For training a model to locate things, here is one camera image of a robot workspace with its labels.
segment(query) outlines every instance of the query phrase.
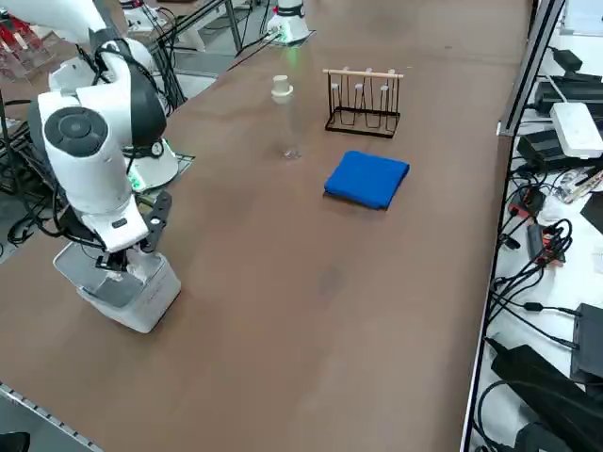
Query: electronic equipment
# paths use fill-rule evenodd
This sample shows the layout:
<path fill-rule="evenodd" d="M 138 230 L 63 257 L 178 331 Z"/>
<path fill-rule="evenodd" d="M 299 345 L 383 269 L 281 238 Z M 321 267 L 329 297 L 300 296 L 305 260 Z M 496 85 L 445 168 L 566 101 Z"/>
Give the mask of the electronic equipment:
<path fill-rule="evenodd" d="M 507 349 L 495 340 L 488 339 L 487 342 L 497 352 L 492 370 L 509 382 L 509 387 L 555 436 L 573 451 L 603 450 L 601 405 L 532 347 L 523 345 Z"/>
<path fill-rule="evenodd" d="M 546 226 L 540 224 L 531 224 L 528 226 L 528 253 L 531 260 L 536 260 L 537 264 L 550 261 L 553 255 L 555 260 L 550 261 L 550 265 L 560 266 L 565 262 L 565 254 L 559 250 L 551 249 L 551 239 L 553 234 L 546 231 Z"/>
<path fill-rule="evenodd" d="M 603 139 L 586 104 L 556 103 L 550 109 L 550 118 L 565 155 L 587 159 L 603 154 Z"/>
<path fill-rule="evenodd" d="M 571 73 L 566 72 L 563 76 L 563 80 L 568 82 L 591 82 L 591 83 L 600 83 L 603 80 L 603 76 L 601 75 L 593 75 L 590 73 Z"/>
<path fill-rule="evenodd" d="M 548 428 L 537 422 L 524 426 L 515 437 L 515 452 L 572 452 Z"/>
<path fill-rule="evenodd" d="M 582 102 L 593 118 L 603 118 L 603 84 L 564 80 L 551 77 L 568 102 Z M 540 115 L 548 116 L 554 104 L 563 102 L 550 82 L 540 82 L 534 95 L 533 108 Z"/>
<path fill-rule="evenodd" d="M 580 304 L 580 316 L 574 320 L 574 342 L 579 349 L 572 350 L 571 376 L 581 381 L 591 376 L 603 378 L 603 310 L 590 304 Z"/>
<path fill-rule="evenodd" d="M 549 47 L 553 53 L 553 59 L 559 64 L 565 71 L 571 71 L 573 73 L 580 70 L 582 67 L 582 60 L 578 58 L 574 52 L 569 49 L 556 49 L 555 47 Z"/>
<path fill-rule="evenodd" d="M 537 217 L 545 205 L 546 195 L 530 186 L 518 189 L 509 202 L 509 212 L 517 210 L 521 218 Z"/>
<path fill-rule="evenodd" d="M 537 172 L 570 170 L 572 168 L 599 165 L 603 167 L 603 157 L 584 160 L 565 155 L 557 138 L 557 132 L 554 130 L 545 130 L 522 136 L 517 144 L 517 151 Z"/>

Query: metal frame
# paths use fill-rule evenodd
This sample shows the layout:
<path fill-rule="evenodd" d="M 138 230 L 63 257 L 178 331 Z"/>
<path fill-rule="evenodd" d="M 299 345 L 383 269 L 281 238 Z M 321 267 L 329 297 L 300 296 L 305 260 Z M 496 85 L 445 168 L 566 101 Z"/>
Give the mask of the metal frame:
<path fill-rule="evenodd" d="M 524 107 L 530 97 L 536 75 L 540 71 L 543 56 L 564 4 L 565 0 L 542 0 L 538 8 L 526 53 L 519 67 L 519 74 L 513 83 L 505 113 L 498 124 L 499 135 L 513 137 L 517 132 Z"/>
<path fill-rule="evenodd" d="M 524 107 L 528 98 L 530 97 L 532 87 L 536 80 L 536 75 L 540 71 L 543 56 L 545 55 L 546 48 L 550 41 L 550 38 L 555 30 L 557 22 L 562 12 L 562 7 L 565 4 L 565 0 L 542 0 L 540 7 L 538 8 L 533 24 L 530 28 L 530 36 L 528 45 L 526 46 L 526 53 L 521 62 L 519 68 L 519 74 L 517 75 L 513 84 L 513 90 L 505 109 L 505 114 L 498 124 L 498 134 L 502 136 L 500 139 L 503 140 L 499 143 L 499 152 L 502 152 L 500 147 L 504 147 L 504 152 L 508 153 L 507 172 L 504 180 L 502 205 L 500 211 L 504 209 L 505 200 L 507 197 L 507 189 L 509 185 L 509 176 L 511 171 L 511 156 L 513 154 L 513 139 L 517 133 L 521 117 L 524 112 Z M 500 215 L 498 218 L 498 228 L 501 226 L 503 216 Z M 498 258 L 498 250 L 495 249 L 494 258 L 491 266 L 491 279 L 494 278 L 494 272 L 496 270 Z M 481 361 L 484 352 L 484 337 L 486 334 L 486 313 L 488 309 L 488 294 L 484 299 L 483 312 L 481 316 L 481 327 L 480 335 L 478 337 L 477 351 L 475 362 L 473 364 L 473 373 L 471 377 L 471 385 L 469 388 L 469 398 L 467 400 L 467 406 L 464 417 L 464 429 L 463 438 L 460 444 L 461 452 L 468 452 L 471 440 L 471 433 L 473 431 L 472 421 L 474 416 L 474 410 L 476 405 L 476 399 L 478 395 L 478 387 L 480 383 L 481 374 Z"/>
<path fill-rule="evenodd" d="M 175 33 L 176 36 L 187 31 L 193 25 L 195 25 L 198 21 L 200 21 L 203 17 L 211 13 L 214 9 L 218 8 L 220 5 L 224 4 L 226 7 L 226 16 L 228 17 L 228 22 L 230 24 L 231 32 L 233 33 L 233 40 L 235 41 L 235 48 L 237 52 L 243 48 L 243 43 L 241 42 L 240 34 L 238 33 L 238 26 L 236 23 L 235 9 L 233 7 L 232 0 L 213 0 L 209 3 L 202 5 L 200 8 L 196 9 L 194 12 L 190 13 L 187 17 L 185 17 L 182 21 L 178 21 L 175 26 L 170 28 L 169 30 L 161 33 L 154 45 L 149 47 L 149 52 L 153 55 L 155 62 L 158 68 L 161 71 L 164 71 L 171 64 L 168 61 L 170 57 L 170 52 L 168 52 L 171 44 L 172 34 Z M 187 99 L 178 83 L 178 80 L 175 76 L 175 68 L 174 74 L 170 73 L 169 78 L 171 79 L 171 90 L 166 94 L 170 96 L 171 102 L 176 106 L 182 105 Z"/>
<path fill-rule="evenodd" d="M 0 381 L 0 396 L 7 398 L 11 403 L 14 403 L 15 405 L 21 406 L 25 409 L 30 410 L 31 412 L 34 412 L 41 419 L 49 422 L 50 424 L 58 428 L 60 431 L 71 437 L 72 440 L 82 444 L 88 450 L 92 452 L 103 452 L 103 449 L 101 449 L 94 442 L 92 442 L 85 436 L 82 436 L 78 431 L 70 428 L 64 422 L 59 421 L 51 413 L 47 412 L 42 407 L 39 407 L 24 395 L 17 393 L 14 389 L 11 389 L 2 381 Z"/>
<path fill-rule="evenodd" d="M 396 134 L 396 129 L 398 128 L 398 123 L 400 119 L 399 113 L 399 81 L 400 79 L 396 76 L 396 78 L 391 79 L 391 87 L 390 87 L 390 79 L 387 78 L 386 90 L 379 89 L 379 108 L 375 108 L 375 99 L 373 93 L 373 78 L 370 73 L 360 73 L 364 74 L 363 82 L 362 82 L 362 92 L 360 99 L 358 99 L 358 89 L 354 89 L 354 103 L 351 106 L 350 103 L 350 76 L 358 73 L 347 72 L 347 71 L 336 71 L 339 75 L 340 83 L 333 83 L 332 71 L 325 70 L 327 73 L 327 90 L 329 96 L 329 119 L 325 124 L 325 130 L 331 132 L 343 132 L 346 134 L 355 134 L 355 135 L 364 135 L 369 137 L 381 137 L 381 138 L 393 138 Z M 369 83 L 370 85 L 370 108 L 368 108 L 368 93 L 365 92 L 366 85 Z M 353 113 L 353 121 L 345 122 L 343 121 L 343 112 Z M 339 122 L 336 121 L 337 113 L 339 113 Z M 356 128 L 356 119 L 359 119 L 364 115 L 365 117 L 365 127 Z M 377 125 L 370 124 L 368 118 L 372 117 L 373 120 L 376 117 L 378 119 Z M 393 128 L 390 127 L 390 118 L 393 118 Z"/>

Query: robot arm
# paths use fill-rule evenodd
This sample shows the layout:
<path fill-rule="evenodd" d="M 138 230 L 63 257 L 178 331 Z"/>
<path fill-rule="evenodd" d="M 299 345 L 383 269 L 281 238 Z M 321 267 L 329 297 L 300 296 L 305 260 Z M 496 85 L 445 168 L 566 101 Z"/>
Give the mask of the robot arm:
<path fill-rule="evenodd" d="M 102 0 L 0 0 L 30 23 L 90 42 L 115 82 L 46 92 L 32 103 L 30 127 L 79 220 L 109 252 L 142 240 L 148 228 L 126 174 L 122 148 L 157 141 L 166 127 L 154 85 L 132 58 Z"/>

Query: black power adapter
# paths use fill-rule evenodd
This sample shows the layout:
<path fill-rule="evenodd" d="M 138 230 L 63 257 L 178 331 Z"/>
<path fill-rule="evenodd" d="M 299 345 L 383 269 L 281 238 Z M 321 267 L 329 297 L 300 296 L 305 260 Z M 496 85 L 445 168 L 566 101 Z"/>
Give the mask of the black power adapter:
<path fill-rule="evenodd" d="M 570 73 L 577 73 L 582 67 L 582 60 L 578 58 L 571 50 L 559 50 L 555 47 L 550 47 L 553 52 L 553 59 L 559 64 L 565 71 Z"/>
<path fill-rule="evenodd" d="M 603 450 L 601 405 L 532 347 L 506 348 L 493 339 L 486 341 L 497 352 L 492 370 L 509 382 L 509 387 L 538 414 L 550 432 L 571 450 Z"/>

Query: clear plastic bottle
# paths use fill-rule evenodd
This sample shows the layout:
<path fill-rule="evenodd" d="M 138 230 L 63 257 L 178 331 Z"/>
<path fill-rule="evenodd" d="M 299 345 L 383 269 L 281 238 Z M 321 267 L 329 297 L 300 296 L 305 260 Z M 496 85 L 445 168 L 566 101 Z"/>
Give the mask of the clear plastic bottle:
<path fill-rule="evenodd" d="M 302 156 L 297 140 L 295 109 L 293 102 L 293 87 L 286 75 L 276 75 L 272 78 L 272 100 L 281 109 L 280 124 L 281 137 L 283 138 L 283 157 L 295 159 Z"/>

